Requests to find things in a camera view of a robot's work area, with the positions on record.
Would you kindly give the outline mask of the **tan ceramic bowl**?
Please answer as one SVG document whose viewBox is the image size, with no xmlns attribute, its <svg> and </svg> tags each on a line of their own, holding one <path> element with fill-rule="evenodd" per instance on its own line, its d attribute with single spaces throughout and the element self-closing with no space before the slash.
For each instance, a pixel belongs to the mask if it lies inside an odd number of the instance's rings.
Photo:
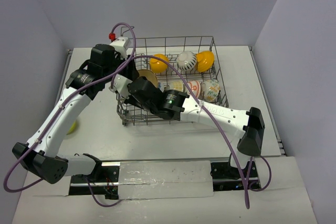
<svg viewBox="0 0 336 224">
<path fill-rule="evenodd" d="M 154 72 L 148 69 L 140 69 L 138 70 L 140 77 L 146 77 L 148 81 L 150 81 L 156 88 L 158 87 L 158 80 Z"/>
</svg>

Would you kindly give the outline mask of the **large orange plastic bowl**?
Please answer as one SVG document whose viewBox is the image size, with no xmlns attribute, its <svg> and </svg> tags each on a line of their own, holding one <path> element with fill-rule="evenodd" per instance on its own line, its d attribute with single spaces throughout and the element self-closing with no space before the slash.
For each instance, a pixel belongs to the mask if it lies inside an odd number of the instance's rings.
<svg viewBox="0 0 336 224">
<path fill-rule="evenodd" d="M 209 70 L 215 61 L 215 56 L 211 51 L 202 51 L 196 55 L 197 71 L 205 72 Z"/>
</svg>

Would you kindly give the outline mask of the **white green leaf bowl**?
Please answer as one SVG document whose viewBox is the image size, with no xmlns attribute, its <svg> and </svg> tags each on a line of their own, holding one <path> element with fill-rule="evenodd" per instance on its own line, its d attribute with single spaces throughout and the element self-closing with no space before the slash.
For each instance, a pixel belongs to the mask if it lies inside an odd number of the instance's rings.
<svg viewBox="0 0 336 224">
<path fill-rule="evenodd" d="M 216 79 L 205 80 L 201 83 L 202 100 L 215 102 L 220 92 L 219 81 Z"/>
</svg>

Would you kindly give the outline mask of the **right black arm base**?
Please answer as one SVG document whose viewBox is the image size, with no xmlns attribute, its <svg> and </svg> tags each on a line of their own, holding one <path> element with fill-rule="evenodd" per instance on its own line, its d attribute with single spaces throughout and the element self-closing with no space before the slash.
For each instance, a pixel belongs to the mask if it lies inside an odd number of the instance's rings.
<svg viewBox="0 0 336 224">
<path fill-rule="evenodd" d="M 228 158 L 211 158 L 210 163 L 213 191 L 244 190 L 243 180 L 238 170 L 230 167 Z M 248 186 L 251 186 L 252 189 L 260 189 L 261 186 L 255 161 L 253 160 L 251 163 L 249 175 L 247 175 L 248 166 L 249 162 L 246 167 L 243 168 L 244 177 L 249 177 Z"/>
</svg>

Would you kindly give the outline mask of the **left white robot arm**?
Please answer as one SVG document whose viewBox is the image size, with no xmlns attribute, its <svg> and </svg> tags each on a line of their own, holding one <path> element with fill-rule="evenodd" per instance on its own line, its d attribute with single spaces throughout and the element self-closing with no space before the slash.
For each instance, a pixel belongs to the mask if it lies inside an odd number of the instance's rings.
<svg viewBox="0 0 336 224">
<path fill-rule="evenodd" d="M 70 74 L 60 99 L 38 131 L 26 142 L 12 149 L 24 169 L 50 184 L 64 176 L 84 175 L 90 181 L 102 176 L 102 161 L 90 154 L 60 157 L 60 146 L 79 114 L 115 80 L 112 89 L 121 93 L 139 74 L 130 42 L 122 37 L 109 45 L 97 44 L 79 69 Z"/>
</svg>

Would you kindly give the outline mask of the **small orange plastic bowl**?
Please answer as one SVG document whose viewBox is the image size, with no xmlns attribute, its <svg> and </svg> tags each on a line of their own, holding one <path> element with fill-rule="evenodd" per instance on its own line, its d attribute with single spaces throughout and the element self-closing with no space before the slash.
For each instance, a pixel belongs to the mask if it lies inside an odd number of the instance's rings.
<svg viewBox="0 0 336 224">
<path fill-rule="evenodd" d="M 164 54 L 156 54 L 153 56 L 154 58 L 150 58 L 151 71 L 154 72 L 155 74 L 161 74 L 165 72 L 168 66 L 163 61 L 169 62 L 168 57 L 166 57 Z"/>
</svg>

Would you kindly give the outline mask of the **white striped ceramic bowl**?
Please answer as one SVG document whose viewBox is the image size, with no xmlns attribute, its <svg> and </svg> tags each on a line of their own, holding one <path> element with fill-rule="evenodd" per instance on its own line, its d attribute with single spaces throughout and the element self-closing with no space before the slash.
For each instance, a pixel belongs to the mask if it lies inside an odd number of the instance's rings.
<svg viewBox="0 0 336 224">
<path fill-rule="evenodd" d="M 178 55 L 176 63 L 180 70 L 190 71 L 196 66 L 196 54 L 191 51 L 183 51 Z"/>
</svg>

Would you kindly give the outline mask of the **pale yellow flower bowl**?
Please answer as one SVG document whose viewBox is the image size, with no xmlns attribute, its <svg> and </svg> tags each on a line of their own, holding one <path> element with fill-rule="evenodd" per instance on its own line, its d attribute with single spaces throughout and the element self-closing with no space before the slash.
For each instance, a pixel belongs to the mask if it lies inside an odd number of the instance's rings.
<svg viewBox="0 0 336 224">
<path fill-rule="evenodd" d="M 170 81 L 165 86 L 164 90 L 177 90 L 177 91 L 183 92 L 184 83 L 181 80 Z"/>
</svg>

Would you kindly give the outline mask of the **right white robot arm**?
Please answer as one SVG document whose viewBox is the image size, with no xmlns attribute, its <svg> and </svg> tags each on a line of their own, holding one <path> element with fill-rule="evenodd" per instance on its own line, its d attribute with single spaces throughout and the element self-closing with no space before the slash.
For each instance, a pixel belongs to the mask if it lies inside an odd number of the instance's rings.
<svg viewBox="0 0 336 224">
<path fill-rule="evenodd" d="M 131 81 L 117 76 L 113 86 L 125 104 L 144 109 L 164 120 L 215 127 L 221 133 L 237 138 L 236 148 L 229 148 L 228 171 L 233 177 L 240 177 L 246 171 L 251 157 L 261 156 L 265 123 L 258 108 L 235 110 L 195 100 L 185 92 L 161 91 L 146 77 Z"/>
</svg>

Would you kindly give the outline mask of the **blue floral ceramic bowl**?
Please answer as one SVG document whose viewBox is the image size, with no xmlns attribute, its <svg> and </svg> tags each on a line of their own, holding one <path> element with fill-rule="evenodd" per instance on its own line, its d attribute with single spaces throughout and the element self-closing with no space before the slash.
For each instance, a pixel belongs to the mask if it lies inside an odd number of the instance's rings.
<svg viewBox="0 0 336 224">
<path fill-rule="evenodd" d="M 163 82 L 158 82 L 157 87 L 158 87 L 162 92 L 164 92 L 164 83 L 163 83 Z"/>
</svg>

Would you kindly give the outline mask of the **red patterned white bowl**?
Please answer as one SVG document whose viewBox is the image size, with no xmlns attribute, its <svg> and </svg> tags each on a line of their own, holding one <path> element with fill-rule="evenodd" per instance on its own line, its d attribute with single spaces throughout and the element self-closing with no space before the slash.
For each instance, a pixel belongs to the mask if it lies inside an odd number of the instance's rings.
<svg viewBox="0 0 336 224">
<path fill-rule="evenodd" d="M 201 83 L 197 80 L 191 80 L 187 82 L 187 85 L 192 90 L 192 93 L 198 98 L 201 93 Z"/>
</svg>

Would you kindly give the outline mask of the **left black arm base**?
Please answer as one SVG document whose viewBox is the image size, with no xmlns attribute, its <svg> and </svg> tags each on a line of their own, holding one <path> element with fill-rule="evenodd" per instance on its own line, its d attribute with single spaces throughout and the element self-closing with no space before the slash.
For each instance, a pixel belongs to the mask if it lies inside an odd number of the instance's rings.
<svg viewBox="0 0 336 224">
<path fill-rule="evenodd" d="M 86 175 L 74 175 L 71 177 L 69 196 L 91 195 L 89 184 L 93 194 L 103 196 L 106 200 L 119 200 L 118 185 L 120 174 L 120 162 L 103 162 L 95 177 Z"/>
</svg>

